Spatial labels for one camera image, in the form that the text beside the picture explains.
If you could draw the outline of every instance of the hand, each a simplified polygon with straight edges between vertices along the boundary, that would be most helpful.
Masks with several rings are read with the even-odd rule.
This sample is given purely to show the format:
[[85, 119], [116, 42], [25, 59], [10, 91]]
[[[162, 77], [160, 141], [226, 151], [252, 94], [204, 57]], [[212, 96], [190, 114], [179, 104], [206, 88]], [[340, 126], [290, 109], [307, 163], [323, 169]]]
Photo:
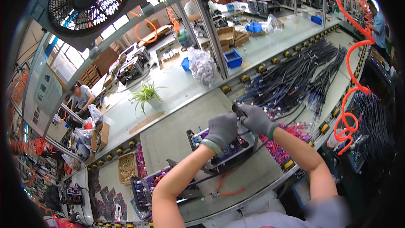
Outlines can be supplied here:
[[86, 111], [84, 111], [83, 109], [80, 109], [79, 112], [76, 112], [76, 114], [77, 114], [79, 117], [84, 116], [85, 113], [86, 113]]
[[225, 113], [212, 117], [208, 121], [209, 134], [205, 137], [225, 150], [228, 145], [238, 136], [236, 128], [236, 114]]
[[242, 116], [240, 118], [240, 123], [243, 126], [251, 132], [267, 136], [269, 140], [273, 138], [273, 131], [278, 124], [272, 122], [263, 109], [258, 106], [250, 106], [246, 104], [241, 104], [239, 107], [247, 115], [247, 117]]
[[77, 221], [77, 215], [78, 215], [78, 212], [75, 212], [70, 216], [71, 223], [74, 223]]

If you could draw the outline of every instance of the blue shirt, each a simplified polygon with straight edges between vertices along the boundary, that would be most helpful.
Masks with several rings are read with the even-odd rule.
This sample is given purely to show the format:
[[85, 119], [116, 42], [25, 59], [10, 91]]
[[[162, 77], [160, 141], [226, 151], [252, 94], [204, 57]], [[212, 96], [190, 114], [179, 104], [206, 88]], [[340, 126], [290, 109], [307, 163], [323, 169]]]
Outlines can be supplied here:
[[374, 31], [372, 31], [375, 43], [380, 48], [386, 48], [386, 45], [385, 45], [385, 19], [384, 19], [384, 15], [382, 15], [381, 12], [378, 12], [375, 15], [375, 17], [374, 17], [374, 25], [373, 26], [378, 31], [378, 34], [375, 33]]

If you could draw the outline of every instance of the red pliers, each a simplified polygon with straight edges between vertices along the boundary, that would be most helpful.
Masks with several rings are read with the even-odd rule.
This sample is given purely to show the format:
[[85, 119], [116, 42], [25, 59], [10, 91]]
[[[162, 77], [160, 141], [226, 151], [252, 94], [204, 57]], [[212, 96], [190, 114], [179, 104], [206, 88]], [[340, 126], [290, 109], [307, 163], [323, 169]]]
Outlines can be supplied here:
[[231, 173], [231, 171], [229, 171], [229, 172], [227, 172], [224, 176], [220, 176], [220, 178], [221, 178], [221, 181], [220, 181], [220, 183], [218, 184], [218, 186], [217, 186], [217, 190], [215, 191], [215, 192], [212, 192], [212, 195], [215, 197], [215, 196], [218, 196], [218, 195], [237, 195], [237, 194], [240, 194], [240, 193], [242, 193], [242, 192], [244, 192], [246, 189], [244, 188], [244, 189], [241, 189], [241, 190], [239, 190], [239, 191], [236, 191], [236, 192], [230, 192], [230, 193], [220, 193], [220, 192], [218, 192], [218, 190], [220, 190], [220, 187], [222, 186], [222, 182], [225, 180], [225, 178], [229, 175]]

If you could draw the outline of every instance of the blue plastic bin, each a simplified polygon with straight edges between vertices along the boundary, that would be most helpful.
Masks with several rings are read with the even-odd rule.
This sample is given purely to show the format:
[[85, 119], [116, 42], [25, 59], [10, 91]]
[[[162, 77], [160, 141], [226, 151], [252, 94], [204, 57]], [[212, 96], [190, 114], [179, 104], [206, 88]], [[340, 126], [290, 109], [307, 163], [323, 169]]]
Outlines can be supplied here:
[[226, 65], [228, 68], [233, 69], [239, 67], [242, 64], [242, 57], [236, 51], [236, 49], [232, 49], [231, 52], [224, 53]]
[[319, 15], [311, 16], [311, 21], [322, 25], [322, 17]]
[[246, 25], [245, 29], [252, 33], [259, 33], [262, 31], [262, 24], [252, 22], [251, 24]]
[[181, 66], [183, 67], [185, 72], [189, 72], [190, 71], [190, 63], [188, 61], [188, 57], [186, 57], [185, 59], [183, 59], [183, 61], [181, 62]]

